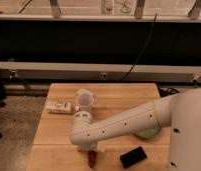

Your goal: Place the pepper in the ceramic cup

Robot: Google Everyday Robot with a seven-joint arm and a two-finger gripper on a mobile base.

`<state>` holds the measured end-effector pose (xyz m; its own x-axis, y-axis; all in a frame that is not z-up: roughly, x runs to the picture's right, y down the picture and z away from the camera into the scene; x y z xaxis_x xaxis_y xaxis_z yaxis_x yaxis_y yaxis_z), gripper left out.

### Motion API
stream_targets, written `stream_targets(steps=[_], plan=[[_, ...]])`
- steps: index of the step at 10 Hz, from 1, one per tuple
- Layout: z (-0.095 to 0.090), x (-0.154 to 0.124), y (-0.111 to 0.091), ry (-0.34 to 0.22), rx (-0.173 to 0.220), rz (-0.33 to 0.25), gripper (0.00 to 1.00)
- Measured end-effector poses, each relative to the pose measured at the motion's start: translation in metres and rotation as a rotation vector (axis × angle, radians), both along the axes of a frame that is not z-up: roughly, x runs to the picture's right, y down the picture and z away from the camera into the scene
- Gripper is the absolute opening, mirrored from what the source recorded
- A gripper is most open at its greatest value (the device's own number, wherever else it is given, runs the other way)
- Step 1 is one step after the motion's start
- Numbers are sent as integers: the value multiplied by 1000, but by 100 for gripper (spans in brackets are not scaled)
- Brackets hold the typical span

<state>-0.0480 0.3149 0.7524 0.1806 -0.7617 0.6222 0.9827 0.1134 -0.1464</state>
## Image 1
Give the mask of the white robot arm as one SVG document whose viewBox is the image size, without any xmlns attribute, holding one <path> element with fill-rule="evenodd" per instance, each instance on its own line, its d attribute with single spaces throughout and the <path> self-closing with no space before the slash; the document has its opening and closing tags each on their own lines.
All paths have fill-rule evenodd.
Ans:
<svg viewBox="0 0 201 171">
<path fill-rule="evenodd" d="M 90 150 L 101 140 L 156 127 L 171 129 L 168 171 L 201 171 L 201 88 L 154 99 L 97 122 L 79 111 L 70 142 Z"/>
</svg>

